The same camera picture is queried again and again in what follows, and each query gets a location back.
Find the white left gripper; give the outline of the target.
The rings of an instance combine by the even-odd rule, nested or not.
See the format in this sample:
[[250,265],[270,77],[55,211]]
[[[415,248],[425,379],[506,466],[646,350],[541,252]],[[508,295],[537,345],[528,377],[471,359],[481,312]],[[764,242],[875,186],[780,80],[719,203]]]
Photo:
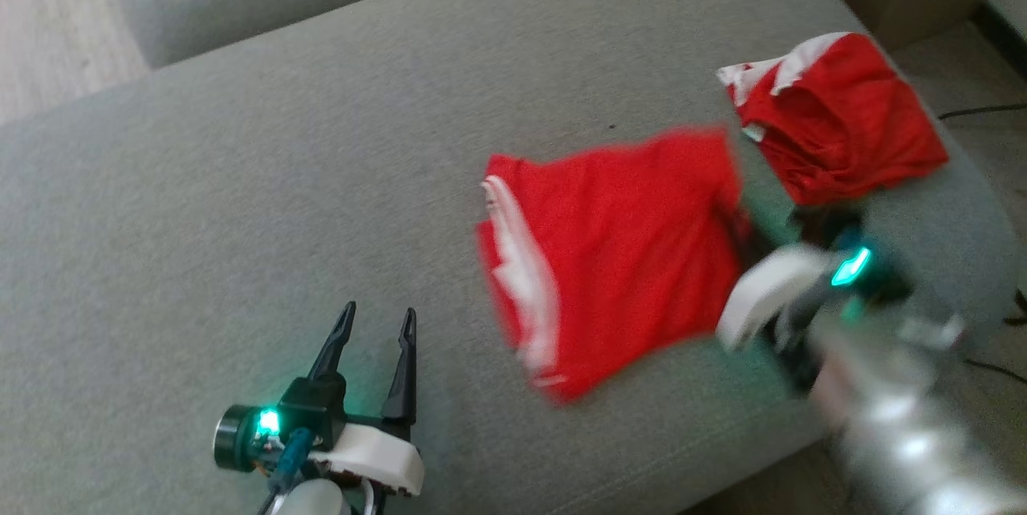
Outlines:
[[[348,302],[339,315],[318,357],[308,372],[308,379],[321,380],[338,374],[343,348],[350,339],[355,321],[356,302]],[[407,308],[400,328],[400,358],[381,417],[388,424],[415,424],[417,416],[417,314]],[[311,452],[312,461],[324,477],[341,489],[355,490],[367,480],[387,494],[420,496],[425,466],[420,452],[407,440],[381,428],[346,424],[329,452]]]

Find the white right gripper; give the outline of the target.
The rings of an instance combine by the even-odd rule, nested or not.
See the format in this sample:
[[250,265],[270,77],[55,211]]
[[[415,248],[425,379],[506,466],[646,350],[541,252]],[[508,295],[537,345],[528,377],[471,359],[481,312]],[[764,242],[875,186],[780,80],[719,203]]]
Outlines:
[[748,346],[789,302],[832,266],[832,253],[813,245],[783,245],[746,270],[731,289],[716,339],[726,350]]

